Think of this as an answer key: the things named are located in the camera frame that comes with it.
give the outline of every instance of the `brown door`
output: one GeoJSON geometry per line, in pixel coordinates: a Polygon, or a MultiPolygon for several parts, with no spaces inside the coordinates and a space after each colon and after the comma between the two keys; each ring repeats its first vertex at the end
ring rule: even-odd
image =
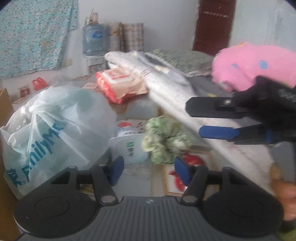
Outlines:
{"type": "Polygon", "coordinates": [[[216,55],[228,47],[236,0],[200,0],[193,50],[216,55]]]}

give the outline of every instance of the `silver screw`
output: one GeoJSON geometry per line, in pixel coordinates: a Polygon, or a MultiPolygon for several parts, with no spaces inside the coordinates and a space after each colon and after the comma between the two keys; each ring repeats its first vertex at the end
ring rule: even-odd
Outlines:
{"type": "Polygon", "coordinates": [[[231,104],[231,100],[230,99],[227,99],[227,100],[224,100],[224,104],[231,104]]]}
{"type": "Polygon", "coordinates": [[[103,203],[111,203],[111,202],[114,202],[116,198],[114,196],[107,195],[107,196],[103,196],[101,200],[103,203]]]}
{"type": "Polygon", "coordinates": [[[192,195],[187,195],[182,197],[183,201],[186,203],[195,203],[197,201],[197,197],[192,195]]]}

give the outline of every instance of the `red wipes package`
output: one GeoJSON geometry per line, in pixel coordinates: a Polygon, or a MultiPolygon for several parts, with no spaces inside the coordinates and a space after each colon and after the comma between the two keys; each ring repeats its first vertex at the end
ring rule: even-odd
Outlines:
{"type": "Polygon", "coordinates": [[[135,75],[127,73],[124,68],[97,72],[96,79],[109,101],[115,104],[122,104],[126,98],[148,92],[144,81],[135,75]]]}

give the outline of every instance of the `wall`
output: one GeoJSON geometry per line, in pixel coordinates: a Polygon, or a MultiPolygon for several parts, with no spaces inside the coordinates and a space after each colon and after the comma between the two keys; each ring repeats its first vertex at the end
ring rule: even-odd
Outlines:
{"type": "Polygon", "coordinates": [[[242,41],[296,51],[296,10],[285,0],[237,0],[230,46],[242,41]]]}
{"type": "Polygon", "coordinates": [[[197,6],[198,0],[79,0],[78,29],[69,32],[65,53],[65,58],[72,59],[73,65],[58,71],[42,71],[2,80],[3,87],[17,98],[18,87],[31,84],[36,77],[50,80],[58,75],[69,79],[81,76],[82,27],[92,8],[99,13],[100,22],[143,22],[145,51],[151,51],[156,48],[191,49],[197,6]]]}

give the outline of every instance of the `red bag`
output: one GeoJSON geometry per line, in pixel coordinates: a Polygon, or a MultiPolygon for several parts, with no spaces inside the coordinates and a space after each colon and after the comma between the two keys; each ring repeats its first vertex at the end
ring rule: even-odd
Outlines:
{"type": "Polygon", "coordinates": [[[32,83],[33,83],[33,89],[35,91],[42,90],[42,89],[49,86],[48,83],[44,79],[42,79],[40,77],[38,77],[35,80],[32,80],[32,83]]]}

